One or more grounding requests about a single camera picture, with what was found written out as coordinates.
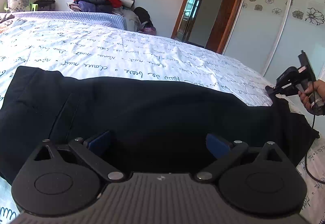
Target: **blue blanket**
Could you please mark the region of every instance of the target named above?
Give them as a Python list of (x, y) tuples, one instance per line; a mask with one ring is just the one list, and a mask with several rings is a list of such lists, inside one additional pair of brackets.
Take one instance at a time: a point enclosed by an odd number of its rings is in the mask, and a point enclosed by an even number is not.
[(89, 24), (98, 24), (126, 30), (126, 21), (120, 15), (106, 13), (84, 13), (84, 12), (19, 12), (13, 13), (15, 18), (36, 18), (47, 20), (71, 20)]

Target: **bed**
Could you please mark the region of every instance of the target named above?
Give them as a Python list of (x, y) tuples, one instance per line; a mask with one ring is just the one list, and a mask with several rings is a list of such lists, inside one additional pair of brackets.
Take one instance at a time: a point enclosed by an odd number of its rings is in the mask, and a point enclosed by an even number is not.
[[(232, 93), (249, 106), (272, 104), (264, 90), (272, 84), (238, 60), (169, 38), (125, 31), (120, 16), (79, 12), (25, 12), (15, 16), (11, 27), (0, 34), (0, 108), (18, 66), (57, 70), (77, 79), (114, 76), (187, 82)], [(299, 113), (288, 101), (291, 111)], [(308, 155), (308, 169), (324, 180), (322, 136)], [(322, 223), (325, 187), (307, 176), (303, 161), (297, 170), (308, 185), (301, 214), (311, 223)], [(1, 224), (18, 214), (10, 185), (1, 178), (0, 208)]]

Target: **green chair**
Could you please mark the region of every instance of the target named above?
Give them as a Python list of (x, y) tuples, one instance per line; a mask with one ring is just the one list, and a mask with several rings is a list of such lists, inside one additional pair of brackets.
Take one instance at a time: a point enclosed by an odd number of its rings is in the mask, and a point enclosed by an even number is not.
[[(32, 11), (32, 12), (35, 12), (38, 9), (38, 4), (33, 4), (31, 1), (29, 2), (29, 6), (30, 6), (30, 11)], [(6, 13), (10, 13), (9, 8), (8, 8), (8, 2), (4, 3), (3, 8), (4, 8)]]

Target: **human hand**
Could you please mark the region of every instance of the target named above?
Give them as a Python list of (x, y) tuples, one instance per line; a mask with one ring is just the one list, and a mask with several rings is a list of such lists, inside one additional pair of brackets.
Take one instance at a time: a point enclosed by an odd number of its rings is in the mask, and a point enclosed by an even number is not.
[[(323, 100), (325, 100), (325, 82), (322, 80), (317, 80), (314, 82), (314, 90), (318, 92)], [(298, 95), (300, 100), (306, 110), (312, 114), (311, 105), (309, 103), (309, 97), (306, 94), (310, 94), (313, 92), (313, 85), (311, 84), (304, 93), (298, 91)]]

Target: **wooden door frame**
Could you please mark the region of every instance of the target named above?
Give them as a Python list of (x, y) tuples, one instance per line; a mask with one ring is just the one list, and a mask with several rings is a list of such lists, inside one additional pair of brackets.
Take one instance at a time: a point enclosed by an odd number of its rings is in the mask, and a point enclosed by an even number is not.
[(198, 10), (200, 9), (201, 3), (202, 3), (202, 0), (199, 0), (199, 5), (198, 5), (198, 8), (197, 8), (196, 13), (194, 15), (194, 18), (193, 18), (193, 20), (190, 20), (190, 23), (188, 25), (188, 30), (187, 30), (187, 33), (186, 33), (187, 36), (186, 36), (185, 42), (189, 41), (189, 38), (190, 38), (192, 29), (193, 29), (193, 26), (194, 26), (194, 23), (195, 23), (195, 20), (196, 20), (196, 16), (198, 15)]
[[(212, 50), (216, 53), (222, 53), (229, 37), (232, 25), (235, 21), (236, 14), (239, 11), (241, 1), (242, 0), (222, 0), (217, 18), (214, 22), (209, 39), (205, 46), (206, 49)], [(183, 0), (171, 36), (172, 39), (176, 37), (178, 26), (186, 3), (187, 0)]]

